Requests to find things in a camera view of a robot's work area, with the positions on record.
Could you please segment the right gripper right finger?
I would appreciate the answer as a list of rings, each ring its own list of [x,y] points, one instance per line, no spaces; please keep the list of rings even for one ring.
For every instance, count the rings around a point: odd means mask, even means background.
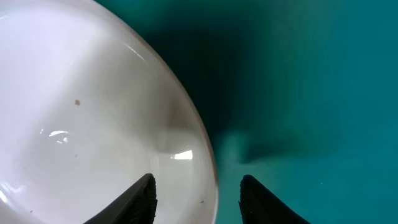
[[[244,224],[309,224],[252,175],[240,183],[239,208]]]

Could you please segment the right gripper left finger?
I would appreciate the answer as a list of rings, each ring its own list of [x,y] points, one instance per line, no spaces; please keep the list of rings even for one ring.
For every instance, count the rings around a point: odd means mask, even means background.
[[[156,208],[155,178],[147,173],[84,224],[153,224]]]

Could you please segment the large white plate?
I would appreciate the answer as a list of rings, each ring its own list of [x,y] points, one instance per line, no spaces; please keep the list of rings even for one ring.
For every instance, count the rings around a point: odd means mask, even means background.
[[[156,223],[214,223],[203,122],[174,73],[94,1],[1,2],[1,222],[84,223],[144,174]]]

